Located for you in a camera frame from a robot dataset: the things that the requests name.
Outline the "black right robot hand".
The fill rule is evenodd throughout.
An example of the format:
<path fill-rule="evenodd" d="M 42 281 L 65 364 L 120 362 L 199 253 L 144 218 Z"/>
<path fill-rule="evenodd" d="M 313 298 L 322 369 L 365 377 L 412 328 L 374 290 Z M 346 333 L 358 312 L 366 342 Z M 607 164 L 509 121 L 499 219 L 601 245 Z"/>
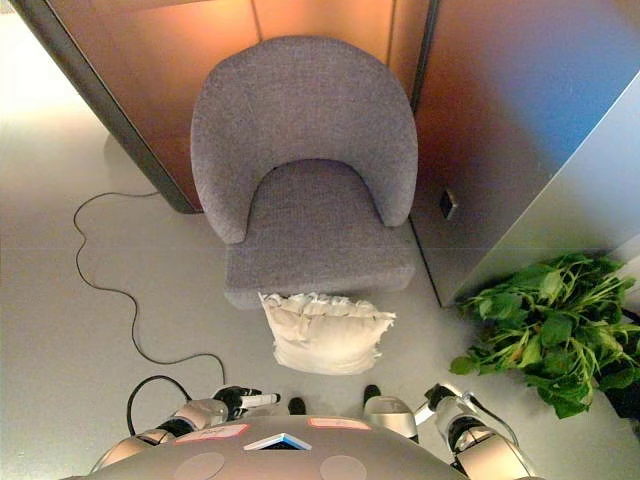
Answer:
<path fill-rule="evenodd" d="M 438 404 L 447 397 L 461 397 L 462 392 L 450 384 L 436 383 L 424 394 L 425 401 L 414 412 L 417 426 L 426 422 L 437 410 Z"/>

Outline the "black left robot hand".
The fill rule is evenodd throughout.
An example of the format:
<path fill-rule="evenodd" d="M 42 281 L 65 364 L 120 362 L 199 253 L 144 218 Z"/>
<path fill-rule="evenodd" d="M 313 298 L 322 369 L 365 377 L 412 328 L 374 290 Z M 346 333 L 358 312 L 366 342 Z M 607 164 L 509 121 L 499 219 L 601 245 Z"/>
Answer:
<path fill-rule="evenodd" d="M 226 386 L 213 396 L 227 407 L 227 420 L 241 418 L 249 409 L 276 405 L 281 396 L 278 393 L 263 393 L 261 390 L 241 386 Z"/>

